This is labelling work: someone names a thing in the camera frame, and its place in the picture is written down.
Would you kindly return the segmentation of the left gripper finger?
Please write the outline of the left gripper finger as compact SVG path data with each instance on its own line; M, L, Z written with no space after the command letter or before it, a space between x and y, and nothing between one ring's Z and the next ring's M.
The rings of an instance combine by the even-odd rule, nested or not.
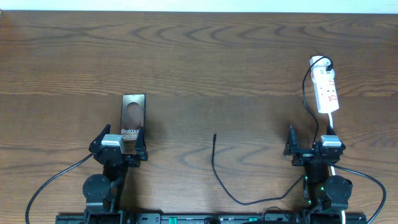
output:
M104 129L94 138L94 140L90 143L89 151L90 152L99 152L101 150L102 140L106 134L110 133L111 125L107 124Z
M147 161L148 160L148 152L144 140L144 127L141 126L139 128L137 138L136 138L136 143L134 146L137 155L140 157L141 161Z

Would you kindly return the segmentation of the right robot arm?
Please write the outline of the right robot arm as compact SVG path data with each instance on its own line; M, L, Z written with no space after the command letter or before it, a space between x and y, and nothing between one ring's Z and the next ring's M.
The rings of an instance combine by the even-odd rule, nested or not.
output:
M298 222L341 223L341 213L348 208L353 185L340 175L331 175L330 167L340 160L345 149L331 127L327 127L326 134L311 149L299 147L294 127L289 128L283 155L292 156L293 166L304 168L303 194L310 204L298 212Z

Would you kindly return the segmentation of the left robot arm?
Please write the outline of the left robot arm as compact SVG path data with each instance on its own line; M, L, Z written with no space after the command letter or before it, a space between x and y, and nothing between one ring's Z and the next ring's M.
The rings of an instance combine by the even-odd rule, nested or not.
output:
M86 198L85 223L135 223L136 216L119 207L127 172L148 160L144 141L144 127L139 127L135 140L135 154L124 153L123 137L110 133L107 124L90 143L89 151L103 165L101 174L88 177L83 184Z

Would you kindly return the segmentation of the Galaxy S25 Ultra smartphone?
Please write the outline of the Galaxy S25 Ultra smartphone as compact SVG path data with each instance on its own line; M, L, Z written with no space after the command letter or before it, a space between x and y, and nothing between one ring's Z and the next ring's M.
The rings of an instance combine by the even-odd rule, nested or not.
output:
M146 94L123 95L120 133L125 141L135 141L145 126Z

